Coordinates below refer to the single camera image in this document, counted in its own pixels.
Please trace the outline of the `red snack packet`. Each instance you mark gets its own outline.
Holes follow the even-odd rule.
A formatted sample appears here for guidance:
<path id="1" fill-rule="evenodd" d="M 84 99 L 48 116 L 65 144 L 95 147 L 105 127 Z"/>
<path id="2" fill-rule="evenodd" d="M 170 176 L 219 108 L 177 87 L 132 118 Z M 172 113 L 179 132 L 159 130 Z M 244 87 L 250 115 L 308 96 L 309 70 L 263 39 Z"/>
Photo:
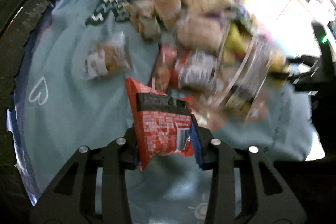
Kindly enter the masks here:
<path id="1" fill-rule="evenodd" d="M 130 77 L 125 80 L 125 86 L 137 137 L 140 169 L 145 170 L 155 155 L 192 156 L 192 99 L 173 98 Z"/>

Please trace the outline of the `white label red snack pack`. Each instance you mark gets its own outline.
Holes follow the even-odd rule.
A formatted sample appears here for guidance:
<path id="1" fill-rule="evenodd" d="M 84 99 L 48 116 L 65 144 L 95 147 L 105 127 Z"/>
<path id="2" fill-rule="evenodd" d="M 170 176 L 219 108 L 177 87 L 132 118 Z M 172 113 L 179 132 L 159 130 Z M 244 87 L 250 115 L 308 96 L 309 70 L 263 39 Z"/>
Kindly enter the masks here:
<path id="1" fill-rule="evenodd" d="M 159 92 L 191 89 L 214 93 L 217 88 L 217 58 L 201 50 L 178 51 L 161 45 L 151 72 L 149 86 Z"/>

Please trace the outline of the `clear barcode snack bar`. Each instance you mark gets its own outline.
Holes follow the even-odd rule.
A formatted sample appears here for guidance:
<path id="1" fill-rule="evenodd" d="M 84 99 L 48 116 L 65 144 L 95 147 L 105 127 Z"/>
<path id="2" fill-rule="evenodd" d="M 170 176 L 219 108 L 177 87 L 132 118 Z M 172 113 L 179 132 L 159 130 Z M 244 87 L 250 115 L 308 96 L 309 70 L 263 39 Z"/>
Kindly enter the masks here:
<path id="1" fill-rule="evenodd" d="M 220 71 L 228 77 L 228 84 L 219 94 L 216 105 L 232 110 L 246 121 L 267 77 L 271 53 L 272 46 L 266 37 L 254 36 L 240 64 L 222 66 Z"/>

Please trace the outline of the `teal printed tablecloth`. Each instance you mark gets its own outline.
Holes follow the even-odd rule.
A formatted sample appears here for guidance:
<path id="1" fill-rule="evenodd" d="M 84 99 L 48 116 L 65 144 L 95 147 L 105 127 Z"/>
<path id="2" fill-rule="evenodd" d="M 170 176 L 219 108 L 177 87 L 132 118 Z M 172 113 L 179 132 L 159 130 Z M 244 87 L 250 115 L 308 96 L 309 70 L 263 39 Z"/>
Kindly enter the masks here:
<path id="1" fill-rule="evenodd" d="M 158 47 L 144 42 L 130 22 L 115 19 L 117 1 L 61 0 L 47 10 L 27 44 L 8 125 L 31 203 L 80 146 L 104 147 L 133 123 L 125 78 L 146 83 Z M 118 32 L 129 40 L 133 69 L 86 79 L 90 49 Z M 305 160 L 315 139 L 309 97 L 287 84 L 267 82 L 264 90 L 269 109 L 264 118 L 229 119 L 214 135 L 236 148 L 254 145 L 270 161 Z M 146 170 L 128 172 L 126 183 L 135 223 L 205 221 L 211 173 L 200 170 L 194 157 L 157 156 Z"/>

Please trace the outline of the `clear cookie bag white label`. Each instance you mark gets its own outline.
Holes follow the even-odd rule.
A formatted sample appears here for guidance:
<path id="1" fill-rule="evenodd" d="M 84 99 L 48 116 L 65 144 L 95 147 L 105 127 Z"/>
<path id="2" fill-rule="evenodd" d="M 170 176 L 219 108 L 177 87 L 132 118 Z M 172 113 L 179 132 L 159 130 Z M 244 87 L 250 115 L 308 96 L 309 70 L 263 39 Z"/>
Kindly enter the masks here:
<path id="1" fill-rule="evenodd" d="M 97 43 L 84 61 L 84 78 L 95 80 L 133 69 L 129 41 L 124 32 L 116 32 L 106 42 Z"/>

